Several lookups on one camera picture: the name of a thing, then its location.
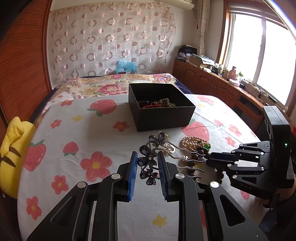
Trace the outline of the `yellow plush toy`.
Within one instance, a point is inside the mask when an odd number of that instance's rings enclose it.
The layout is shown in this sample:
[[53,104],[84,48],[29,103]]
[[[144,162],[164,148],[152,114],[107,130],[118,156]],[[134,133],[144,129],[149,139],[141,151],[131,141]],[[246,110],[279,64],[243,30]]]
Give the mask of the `yellow plush toy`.
[[1,144],[1,190],[14,199],[18,198],[23,163],[35,132],[32,123],[16,116],[8,124]]

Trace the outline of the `stack of books and papers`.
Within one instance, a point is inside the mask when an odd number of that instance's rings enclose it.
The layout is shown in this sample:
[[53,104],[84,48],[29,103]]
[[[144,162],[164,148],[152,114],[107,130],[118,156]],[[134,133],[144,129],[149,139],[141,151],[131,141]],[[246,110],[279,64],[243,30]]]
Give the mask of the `stack of books and papers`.
[[192,66],[200,68],[208,68],[215,65],[213,60],[205,55],[199,56],[197,54],[197,49],[189,45],[182,45],[179,48],[176,60],[189,63]]

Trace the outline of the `blue plastic bag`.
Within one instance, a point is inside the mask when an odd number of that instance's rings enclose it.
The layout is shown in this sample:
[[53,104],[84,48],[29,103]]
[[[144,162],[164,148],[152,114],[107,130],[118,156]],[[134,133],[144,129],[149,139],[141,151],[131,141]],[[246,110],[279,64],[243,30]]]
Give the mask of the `blue plastic bag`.
[[115,73],[136,73],[137,65],[134,62],[126,62],[118,60],[117,66],[115,68]]

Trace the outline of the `pink circle pattern curtain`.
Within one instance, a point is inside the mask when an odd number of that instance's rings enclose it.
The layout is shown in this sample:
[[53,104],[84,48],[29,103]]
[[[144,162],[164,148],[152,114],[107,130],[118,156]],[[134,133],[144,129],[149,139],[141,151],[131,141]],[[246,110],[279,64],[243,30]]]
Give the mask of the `pink circle pattern curtain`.
[[140,74],[166,71],[176,33],[168,6],[153,3],[97,3],[50,12],[48,68],[51,82],[104,76],[132,64]]

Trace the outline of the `pink bottle on sill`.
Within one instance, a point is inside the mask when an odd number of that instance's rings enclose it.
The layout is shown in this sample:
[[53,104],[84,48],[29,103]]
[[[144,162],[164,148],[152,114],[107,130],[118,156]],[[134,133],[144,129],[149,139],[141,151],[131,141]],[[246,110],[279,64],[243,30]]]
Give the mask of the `pink bottle on sill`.
[[236,80],[237,74],[236,74],[236,67],[233,66],[232,69],[228,72],[227,79]]

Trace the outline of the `window with wooden frame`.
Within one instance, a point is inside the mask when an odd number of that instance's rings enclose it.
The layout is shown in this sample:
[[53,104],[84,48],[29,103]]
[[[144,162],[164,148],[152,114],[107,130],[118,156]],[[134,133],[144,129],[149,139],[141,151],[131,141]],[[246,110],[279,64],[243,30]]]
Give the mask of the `window with wooden frame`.
[[266,3],[224,1],[217,62],[234,67],[291,116],[295,107],[295,40]]

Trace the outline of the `floral bed quilt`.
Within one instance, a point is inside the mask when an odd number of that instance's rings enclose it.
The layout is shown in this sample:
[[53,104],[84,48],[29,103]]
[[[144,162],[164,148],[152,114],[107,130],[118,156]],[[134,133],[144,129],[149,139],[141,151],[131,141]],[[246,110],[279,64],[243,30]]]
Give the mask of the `floral bed quilt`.
[[128,94],[130,83],[173,84],[185,94],[191,91],[169,73],[162,74],[115,74],[102,77],[73,78],[57,87],[50,98],[52,103],[98,96]]

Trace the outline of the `white wall air conditioner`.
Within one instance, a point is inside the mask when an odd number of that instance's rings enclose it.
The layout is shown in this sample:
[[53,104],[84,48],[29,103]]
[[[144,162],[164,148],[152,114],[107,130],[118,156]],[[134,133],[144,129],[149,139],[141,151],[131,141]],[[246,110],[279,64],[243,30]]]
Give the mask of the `white wall air conditioner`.
[[192,10],[194,8],[192,1],[188,0],[151,0],[149,2],[167,4],[186,11]]

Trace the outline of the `strawberry flower print cloth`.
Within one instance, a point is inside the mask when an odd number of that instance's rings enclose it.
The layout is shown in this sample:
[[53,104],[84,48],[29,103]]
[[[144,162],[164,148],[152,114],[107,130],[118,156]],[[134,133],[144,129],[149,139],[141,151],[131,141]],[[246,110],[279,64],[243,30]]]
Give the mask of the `strawberry flower print cloth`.
[[[207,140],[213,152],[230,152],[258,137],[220,99],[188,95],[196,109],[186,127],[166,130],[168,140]],[[30,142],[18,188],[18,224],[26,240],[80,181],[100,182],[148,141],[138,132],[126,95],[58,103],[45,113]],[[164,200],[160,184],[138,179],[132,201],[118,204],[119,240],[177,240],[178,204]]]

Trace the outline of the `side window curtain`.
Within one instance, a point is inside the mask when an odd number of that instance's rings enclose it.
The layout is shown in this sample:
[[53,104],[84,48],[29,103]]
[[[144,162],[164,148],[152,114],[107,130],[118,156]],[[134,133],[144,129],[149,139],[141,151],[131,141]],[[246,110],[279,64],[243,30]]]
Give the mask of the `side window curtain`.
[[196,14],[198,30],[198,55],[204,55],[205,38],[210,14],[210,0],[198,0],[196,2]]

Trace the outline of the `purple flower hair comb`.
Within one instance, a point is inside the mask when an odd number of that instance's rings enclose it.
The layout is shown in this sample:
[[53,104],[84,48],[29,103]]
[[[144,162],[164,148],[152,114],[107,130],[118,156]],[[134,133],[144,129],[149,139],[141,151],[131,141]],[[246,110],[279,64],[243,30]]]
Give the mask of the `purple flower hair comb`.
[[150,135],[146,144],[140,146],[139,152],[142,155],[137,159],[140,167],[140,178],[146,181],[146,185],[156,185],[156,180],[160,178],[160,167],[157,158],[160,152],[174,160],[183,163],[177,166],[178,169],[185,169],[189,177],[193,180],[201,179],[196,172],[204,173],[204,170],[197,167],[198,163],[206,162],[209,151],[203,145],[209,143],[207,140],[197,136],[184,137],[178,145],[168,140],[168,135],[160,131],[157,135]]

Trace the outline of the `black square jewelry box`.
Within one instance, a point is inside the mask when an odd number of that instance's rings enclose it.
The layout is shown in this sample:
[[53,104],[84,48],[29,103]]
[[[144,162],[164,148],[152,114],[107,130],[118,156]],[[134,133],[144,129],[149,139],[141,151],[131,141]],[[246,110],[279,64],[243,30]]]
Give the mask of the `black square jewelry box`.
[[130,83],[128,103],[138,132],[187,126],[196,106],[173,84]]

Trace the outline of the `wooden side cabinet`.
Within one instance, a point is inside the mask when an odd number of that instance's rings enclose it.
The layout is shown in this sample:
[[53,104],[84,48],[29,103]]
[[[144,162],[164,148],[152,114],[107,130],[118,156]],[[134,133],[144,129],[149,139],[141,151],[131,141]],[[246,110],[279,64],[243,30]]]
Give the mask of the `wooden side cabinet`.
[[255,132],[265,132],[263,103],[214,73],[175,60],[173,75],[194,94],[217,97],[233,109]]

